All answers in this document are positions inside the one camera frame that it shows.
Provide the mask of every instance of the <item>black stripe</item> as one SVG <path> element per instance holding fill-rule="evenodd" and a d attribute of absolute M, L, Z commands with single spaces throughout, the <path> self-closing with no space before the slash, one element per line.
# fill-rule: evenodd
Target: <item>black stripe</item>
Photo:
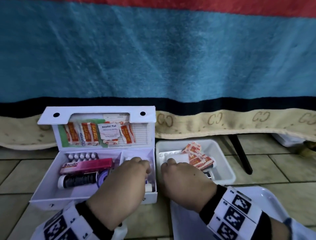
<path fill-rule="evenodd" d="M 46 106 L 156 106 L 179 116 L 214 112 L 221 109 L 248 112 L 255 109 L 301 108 L 316 111 L 316 97 L 286 98 L 217 98 L 197 103 L 181 103 L 167 98 L 32 98 L 16 103 L 0 103 L 0 116 L 30 117 L 40 114 Z"/>

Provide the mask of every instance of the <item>white box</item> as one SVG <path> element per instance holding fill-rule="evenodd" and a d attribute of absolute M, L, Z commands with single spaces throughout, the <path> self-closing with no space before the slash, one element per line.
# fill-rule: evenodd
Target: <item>white box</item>
<path fill-rule="evenodd" d="M 127 145 L 122 142 L 117 145 L 104 146 L 63 146 L 58 125 L 67 124 L 79 119 L 102 119 L 106 113 L 129 113 L 129 122 L 133 123 L 136 143 Z M 38 124 L 51 124 L 54 130 L 59 153 L 46 172 L 41 183 L 33 194 L 30 204 L 42 210 L 60 210 L 69 202 L 82 202 L 93 195 L 98 187 L 96 184 L 77 186 L 68 189 L 58 189 L 57 181 L 60 177 L 61 166 L 69 162 L 66 153 L 96 152 L 99 158 L 111 157 L 116 166 L 123 163 L 127 156 L 138 156 L 151 161 L 153 166 L 150 175 L 155 183 L 155 191 L 145 193 L 142 204 L 157 202 L 157 183 L 155 176 L 155 122 L 154 106 L 88 106 L 88 107 L 47 107 Z"/>
<path fill-rule="evenodd" d="M 229 165 L 226 157 L 223 154 L 218 143 L 213 139 L 190 139 L 190 140 L 173 140 L 173 141 L 158 141 L 156 143 L 156 161 L 158 168 L 158 180 L 162 180 L 160 166 L 163 162 L 160 162 L 159 153 L 167 151 L 175 151 L 184 149 L 188 143 L 197 142 L 202 147 L 202 152 L 209 157 L 212 157 L 216 161 L 216 167 L 212 168 L 214 175 L 214 182 L 220 185 L 233 184 L 236 180 L 236 176 L 231 166 Z"/>

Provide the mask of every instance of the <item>metal leg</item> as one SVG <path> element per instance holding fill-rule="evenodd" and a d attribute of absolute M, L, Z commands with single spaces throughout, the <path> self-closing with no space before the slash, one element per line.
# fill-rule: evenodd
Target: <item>metal leg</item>
<path fill-rule="evenodd" d="M 236 150 L 236 153 L 244 167 L 244 170 L 246 173 L 248 173 L 249 175 L 252 174 L 252 168 L 250 166 L 250 163 L 248 161 L 248 158 L 239 142 L 239 139 L 238 139 L 238 136 L 236 134 L 233 134 L 233 135 L 228 135 L 230 141 L 232 142 L 235 150 Z"/>

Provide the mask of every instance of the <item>plastic tray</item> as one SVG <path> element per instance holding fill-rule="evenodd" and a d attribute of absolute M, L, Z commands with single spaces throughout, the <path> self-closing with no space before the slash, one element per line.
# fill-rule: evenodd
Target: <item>plastic tray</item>
<path fill-rule="evenodd" d="M 250 197 L 270 217 L 281 222 L 289 217 L 278 199 L 266 188 L 254 186 L 236 189 Z M 186 210 L 173 201 L 170 202 L 170 209 L 174 240 L 216 239 L 196 212 Z"/>
<path fill-rule="evenodd" d="M 156 162 L 157 162 L 157 172 L 158 180 L 161 181 L 160 166 L 163 164 L 161 162 L 159 153 L 167 151 L 175 151 L 184 149 L 188 143 L 198 142 L 201 144 L 202 151 L 215 159 L 216 167 L 212 168 L 212 173 L 214 176 L 214 182 L 216 184 L 228 185 L 232 184 L 236 180 L 235 173 L 233 172 L 231 166 L 229 165 L 226 157 L 223 154 L 218 143 L 213 139 L 190 139 L 190 140 L 174 140 L 174 141 L 158 141 L 156 143 Z"/>

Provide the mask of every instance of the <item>box lid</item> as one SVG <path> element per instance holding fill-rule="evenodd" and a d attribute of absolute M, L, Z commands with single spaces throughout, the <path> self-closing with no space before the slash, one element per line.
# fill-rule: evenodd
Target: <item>box lid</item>
<path fill-rule="evenodd" d="M 124 143 L 122 136 L 116 144 L 105 144 L 100 138 L 98 124 L 104 122 L 120 122 L 120 118 L 130 123 L 135 142 Z M 80 143 L 67 140 L 69 132 L 66 130 L 68 123 L 76 126 L 80 138 L 81 123 L 94 124 L 98 132 L 97 145 L 88 145 L 83 141 L 82 133 Z M 155 147 L 155 106 L 74 106 L 74 107 L 46 107 L 38 120 L 39 125 L 52 125 L 58 149 L 61 151 L 82 151 L 104 148 L 154 148 Z"/>

